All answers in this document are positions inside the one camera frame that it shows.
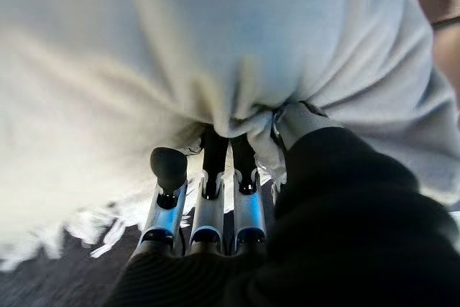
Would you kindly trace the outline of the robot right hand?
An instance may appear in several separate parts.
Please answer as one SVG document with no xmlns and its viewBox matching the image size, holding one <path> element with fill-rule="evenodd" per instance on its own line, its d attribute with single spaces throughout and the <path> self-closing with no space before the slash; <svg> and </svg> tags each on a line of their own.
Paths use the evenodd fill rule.
<svg viewBox="0 0 460 307">
<path fill-rule="evenodd" d="M 307 103 L 273 132 L 287 185 L 266 254 L 140 254 L 107 306 L 459 304 L 459 230 L 404 165 Z"/>
</svg>

